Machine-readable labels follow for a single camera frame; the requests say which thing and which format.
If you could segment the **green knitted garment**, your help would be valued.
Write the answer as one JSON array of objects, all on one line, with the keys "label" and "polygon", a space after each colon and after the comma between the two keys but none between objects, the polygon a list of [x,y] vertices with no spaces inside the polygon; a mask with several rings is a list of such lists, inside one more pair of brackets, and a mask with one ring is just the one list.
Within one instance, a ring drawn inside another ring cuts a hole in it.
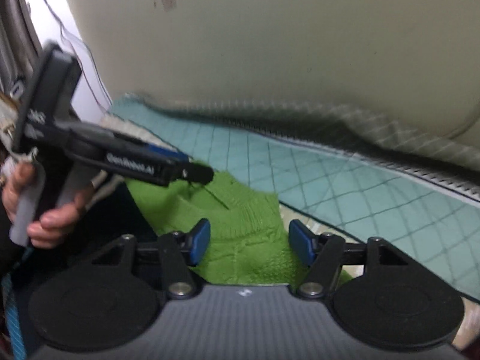
[{"label": "green knitted garment", "polygon": [[209,221],[208,250],[193,271],[212,284],[296,287],[307,274],[289,246],[273,193],[255,191],[227,172],[217,172],[207,185],[179,180],[158,187],[127,180],[126,186],[158,235],[187,233],[200,219]]}]

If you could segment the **grey curtain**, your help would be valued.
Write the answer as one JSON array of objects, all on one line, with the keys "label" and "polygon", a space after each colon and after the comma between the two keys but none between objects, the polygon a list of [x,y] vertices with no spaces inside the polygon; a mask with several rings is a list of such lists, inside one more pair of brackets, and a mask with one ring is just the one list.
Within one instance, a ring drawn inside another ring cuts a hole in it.
[{"label": "grey curtain", "polygon": [[1,0],[1,92],[21,96],[41,50],[26,0]]}]

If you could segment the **teal quilted blanket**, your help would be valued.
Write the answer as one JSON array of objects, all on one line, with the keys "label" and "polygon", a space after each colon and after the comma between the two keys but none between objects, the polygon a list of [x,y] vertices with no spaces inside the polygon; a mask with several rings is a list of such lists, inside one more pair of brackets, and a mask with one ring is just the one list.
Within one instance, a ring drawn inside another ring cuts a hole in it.
[{"label": "teal quilted blanket", "polygon": [[275,194],[286,230],[300,219],[314,232],[332,229],[361,242],[382,237],[455,289],[479,296],[479,201],[470,195],[354,154],[178,119],[129,97],[102,124]]}]

